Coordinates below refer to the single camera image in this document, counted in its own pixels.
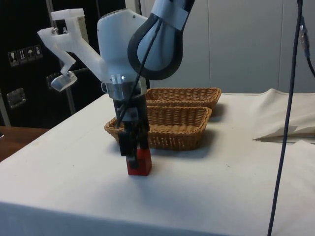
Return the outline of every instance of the wicker basket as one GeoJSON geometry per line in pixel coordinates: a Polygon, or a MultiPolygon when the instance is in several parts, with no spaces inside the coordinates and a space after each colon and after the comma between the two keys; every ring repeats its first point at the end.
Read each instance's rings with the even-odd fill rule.
{"type": "MultiPolygon", "coordinates": [[[[212,110],[206,107],[148,107],[149,146],[157,149],[193,150],[200,146],[212,110]]],[[[118,142],[116,118],[105,130],[118,142]]]]}
{"type": "Polygon", "coordinates": [[[219,88],[151,88],[146,98],[148,106],[208,107],[213,110],[221,93],[219,88]]]}

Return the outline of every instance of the metal pole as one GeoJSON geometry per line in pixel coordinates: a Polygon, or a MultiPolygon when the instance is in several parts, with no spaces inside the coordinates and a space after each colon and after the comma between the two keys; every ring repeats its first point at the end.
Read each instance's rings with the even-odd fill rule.
{"type": "Polygon", "coordinates": [[[9,116],[8,116],[8,113],[6,112],[6,108],[5,108],[5,105],[3,102],[1,90],[0,90],[0,113],[1,113],[4,125],[5,126],[11,126],[9,116]]]}

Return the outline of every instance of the black cable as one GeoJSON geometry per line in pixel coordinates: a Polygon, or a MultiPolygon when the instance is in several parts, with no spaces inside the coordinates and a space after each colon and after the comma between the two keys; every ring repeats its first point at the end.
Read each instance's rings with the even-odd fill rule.
{"type": "Polygon", "coordinates": [[[277,198],[278,198],[278,192],[279,192],[279,185],[280,185],[282,167],[284,164],[284,154],[285,154],[287,134],[288,134],[288,129],[289,129],[290,113],[291,113],[292,100],[293,100],[295,67],[296,67],[296,54],[297,54],[297,47],[298,47],[298,41],[299,41],[299,30],[300,30],[300,24],[301,24],[301,18],[302,18],[303,0],[298,0],[298,8],[299,8],[299,10],[298,10],[297,23],[296,23],[294,46],[293,46],[293,56],[292,56],[290,91],[289,91],[289,98],[288,98],[286,117],[285,117],[285,123],[284,123],[284,133],[283,133],[280,162],[279,162],[279,168],[278,168],[278,174],[277,174],[277,180],[276,180],[276,186],[275,186],[275,192],[274,192],[274,198],[273,198],[273,202],[272,202],[272,210],[271,210],[270,222],[269,222],[269,228],[268,228],[268,236],[271,236],[272,227],[274,224],[275,212],[276,212],[276,206],[277,206],[277,198]]]}
{"type": "Polygon", "coordinates": [[[156,39],[156,37],[157,37],[157,35],[158,35],[158,31],[159,31],[159,29],[161,28],[162,20],[158,20],[158,19],[157,19],[157,21],[158,21],[157,28],[156,28],[156,30],[155,30],[155,32],[154,32],[154,34],[153,34],[153,37],[152,37],[151,42],[150,42],[150,44],[149,44],[149,46],[148,46],[148,48],[147,48],[147,51],[146,51],[146,53],[145,53],[145,55],[144,55],[144,57],[143,57],[143,60],[142,60],[142,63],[141,63],[141,67],[140,67],[139,73],[137,74],[137,77],[136,77],[135,83],[134,83],[134,85],[133,85],[131,94],[130,94],[130,96],[129,96],[127,102],[126,102],[126,105],[125,105],[124,108],[122,109],[122,112],[121,112],[120,116],[117,118],[116,127],[119,127],[119,126],[120,126],[120,123],[122,122],[122,120],[123,120],[123,118],[124,118],[124,116],[125,116],[125,113],[126,113],[128,107],[129,107],[129,104],[130,104],[131,100],[132,100],[134,91],[135,91],[135,89],[136,89],[136,87],[137,87],[137,85],[138,85],[138,82],[139,82],[139,80],[140,80],[141,72],[142,72],[142,70],[143,70],[143,68],[144,68],[144,65],[145,65],[146,60],[147,60],[148,55],[149,55],[149,52],[150,52],[150,50],[151,50],[151,48],[152,48],[152,45],[153,45],[153,43],[154,43],[154,41],[155,41],[155,39],[156,39]]]}
{"type": "Polygon", "coordinates": [[[99,10],[99,2],[96,0],[96,11],[97,11],[97,17],[100,19],[100,10],[99,10]]]}
{"type": "Polygon", "coordinates": [[[310,68],[313,76],[315,77],[315,71],[314,71],[314,68],[313,68],[313,65],[312,65],[310,57],[307,57],[306,60],[307,60],[307,64],[309,65],[309,68],[310,68]]]}

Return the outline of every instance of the white wall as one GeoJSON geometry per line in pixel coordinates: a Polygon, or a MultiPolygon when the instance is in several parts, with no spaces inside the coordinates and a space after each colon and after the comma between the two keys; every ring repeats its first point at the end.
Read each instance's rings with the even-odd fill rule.
{"type": "MultiPolygon", "coordinates": [[[[154,0],[141,0],[148,16],[154,0]]],[[[315,1],[304,0],[315,55],[315,1]]],[[[184,58],[172,77],[153,87],[220,87],[224,92],[288,91],[296,0],[196,0],[184,31],[184,58]]],[[[296,90],[315,91],[301,46],[296,90]]]]}

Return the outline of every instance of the folded white fabric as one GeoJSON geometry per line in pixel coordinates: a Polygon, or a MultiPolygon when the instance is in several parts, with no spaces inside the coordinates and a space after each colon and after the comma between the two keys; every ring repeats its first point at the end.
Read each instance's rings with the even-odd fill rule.
{"type": "MultiPolygon", "coordinates": [[[[288,94],[270,89],[253,98],[250,115],[253,120],[253,139],[281,137],[288,94]]],[[[295,93],[293,96],[289,136],[294,139],[315,137],[315,93],[295,93]]]]}

